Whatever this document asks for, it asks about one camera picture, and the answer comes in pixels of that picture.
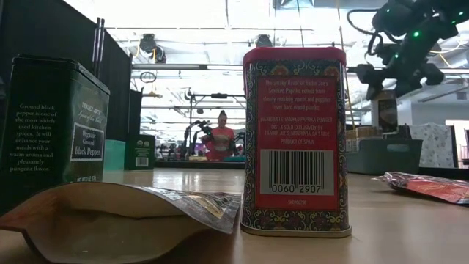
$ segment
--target red shirt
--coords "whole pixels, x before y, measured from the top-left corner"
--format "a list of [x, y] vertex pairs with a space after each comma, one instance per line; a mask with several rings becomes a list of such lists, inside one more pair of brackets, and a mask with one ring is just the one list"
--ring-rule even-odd
[[213, 128], [213, 139], [206, 143], [207, 159], [210, 161], [222, 161], [224, 158], [232, 155], [232, 151], [228, 149], [229, 142], [235, 138], [235, 132], [231, 128]]

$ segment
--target tin lid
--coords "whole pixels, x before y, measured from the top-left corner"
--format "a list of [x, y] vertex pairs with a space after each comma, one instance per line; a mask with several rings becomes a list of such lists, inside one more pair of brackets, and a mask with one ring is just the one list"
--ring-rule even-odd
[[327, 48], [255, 48], [244, 55], [243, 66], [268, 59], [335, 59], [344, 66], [347, 63], [345, 52], [334, 47]]
[[83, 65], [72, 59], [53, 58], [47, 56], [34, 56], [19, 54], [12, 61], [13, 65], [37, 65], [42, 67], [55, 67], [61, 69], [74, 70], [79, 72], [85, 78], [89, 79], [94, 85], [106, 94], [110, 94], [109, 88], [98, 78], [92, 75]]

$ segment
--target red spice tin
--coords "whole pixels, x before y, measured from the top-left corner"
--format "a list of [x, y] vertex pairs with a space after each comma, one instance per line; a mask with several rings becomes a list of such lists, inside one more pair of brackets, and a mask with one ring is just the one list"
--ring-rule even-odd
[[244, 56], [244, 231], [351, 234], [345, 61], [345, 52], [337, 48], [256, 48]]

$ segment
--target foil packet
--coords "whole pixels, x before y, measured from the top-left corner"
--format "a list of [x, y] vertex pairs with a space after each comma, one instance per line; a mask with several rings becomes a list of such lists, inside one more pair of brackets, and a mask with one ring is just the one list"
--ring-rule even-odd
[[115, 183], [50, 188], [0, 217], [51, 263], [145, 263], [202, 230], [231, 234], [239, 194]]
[[457, 205], [469, 205], [469, 182], [402, 172], [386, 172], [374, 178], [387, 183], [392, 189], [412, 191], [435, 197]]

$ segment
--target barcode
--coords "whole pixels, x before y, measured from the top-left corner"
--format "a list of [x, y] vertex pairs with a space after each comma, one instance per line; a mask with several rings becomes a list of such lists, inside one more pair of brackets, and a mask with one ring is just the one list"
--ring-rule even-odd
[[148, 158], [136, 158], [135, 166], [148, 166]]
[[334, 195], [332, 150], [261, 150], [261, 194]]

